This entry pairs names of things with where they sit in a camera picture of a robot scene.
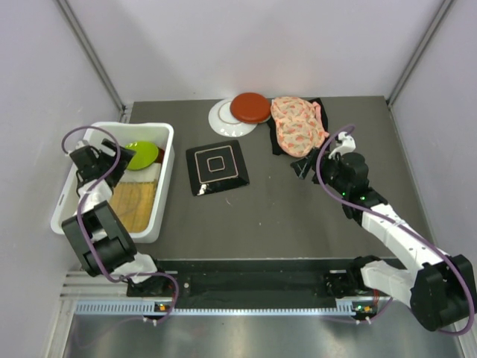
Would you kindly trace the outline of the green plate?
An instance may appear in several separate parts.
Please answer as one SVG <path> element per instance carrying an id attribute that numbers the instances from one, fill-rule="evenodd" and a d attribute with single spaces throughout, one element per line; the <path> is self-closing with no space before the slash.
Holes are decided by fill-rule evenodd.
<path id="1" fill-rule="evenodd" d="M 130 171 L 146 169 L 156 161 L 159 155 L 159 148 L 152 142 L 131 142 L 128 143 L 125 148 L 135 152 L 127 166 L 127 169 Z"/>

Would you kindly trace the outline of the white square plate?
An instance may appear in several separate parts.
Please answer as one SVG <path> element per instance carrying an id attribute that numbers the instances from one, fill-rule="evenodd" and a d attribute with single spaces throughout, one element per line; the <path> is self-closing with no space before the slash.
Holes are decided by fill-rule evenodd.
<path id="1" fill-rule="evenodd" d="M 150 183 L 159 180 L 162 165 L 152 163 L 147 168 L 132 171 L 126 170 L 120 179 L 121 183 Z"/>

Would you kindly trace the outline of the red round plate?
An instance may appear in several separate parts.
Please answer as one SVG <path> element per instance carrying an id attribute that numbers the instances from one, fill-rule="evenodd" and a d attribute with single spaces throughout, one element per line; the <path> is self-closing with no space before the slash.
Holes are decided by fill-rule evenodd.
<path id="1" fill-rule="evenodd" d="M 164 160 L 164 156 L 165 156 L 165 150 L 160 147 L 158 147 L 157 149 L 158 149 L 158 153 L 154 162 L 162 164 Z"/>

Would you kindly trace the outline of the yellow woven square plate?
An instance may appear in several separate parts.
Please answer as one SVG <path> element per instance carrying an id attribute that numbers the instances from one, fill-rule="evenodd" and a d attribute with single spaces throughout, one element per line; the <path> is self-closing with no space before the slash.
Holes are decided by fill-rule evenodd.
<path id="1" fill-rule="evenodd" d="M 157 181 L 120 182 L 113 191 L 110 206 L 129 233 L 141 233 L 150 221 Z"/>

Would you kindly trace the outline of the black square plate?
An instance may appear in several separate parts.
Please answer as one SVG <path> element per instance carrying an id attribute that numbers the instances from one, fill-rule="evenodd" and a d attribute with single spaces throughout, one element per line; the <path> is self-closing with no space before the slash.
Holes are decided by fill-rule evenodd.
<path id="1" fill-rule="evenodd" d="M 196 197 L 250 184 L 237 139 L 187 149 L 186 163 L 191 191 Z"/>

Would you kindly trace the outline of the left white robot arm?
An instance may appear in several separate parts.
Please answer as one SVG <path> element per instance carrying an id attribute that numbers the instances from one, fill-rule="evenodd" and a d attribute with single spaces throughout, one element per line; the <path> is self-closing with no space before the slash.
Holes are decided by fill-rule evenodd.
<path id="1" fill-rule="evenodd" d="M 158 296 L 167 291 L 168 276 L 159 271 L 151 256 L 137 251 L 110 205 L 133 155 L 133 150 L 109 139 L 103 139 L 100 148 L 80 141 L 69 154 L 77 168 L 78 208 L 61 227 L 87 274 L 112 274 L 114 280 L 143 282 L 147 291 Z"/>

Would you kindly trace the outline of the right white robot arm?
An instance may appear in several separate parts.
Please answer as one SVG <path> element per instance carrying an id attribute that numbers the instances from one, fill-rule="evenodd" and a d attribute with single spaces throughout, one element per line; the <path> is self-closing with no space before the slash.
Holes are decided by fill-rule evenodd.
<path id="1" fill-rule="evenodd" d="M 369 168 L 361 154 L 319 157 L 312 153 L 291 167 L 299 178 L 305 178 L 313 164 L 313 182 L 323 189 L 333 188 L 344 215 L 375 236 L 403 265 L 395 268 L 372 255 L 357 257 L 346 270 L 344 284 L 328 283 L 331 293 L 346 295 L 351 290 L 365 295 L 378 290 L 406 305 L 429 331 L 462 319 L 471 326 L 476 314 L 476 282 L 470 261 L 436 248 L 402 220 L 370 185 Z"/>

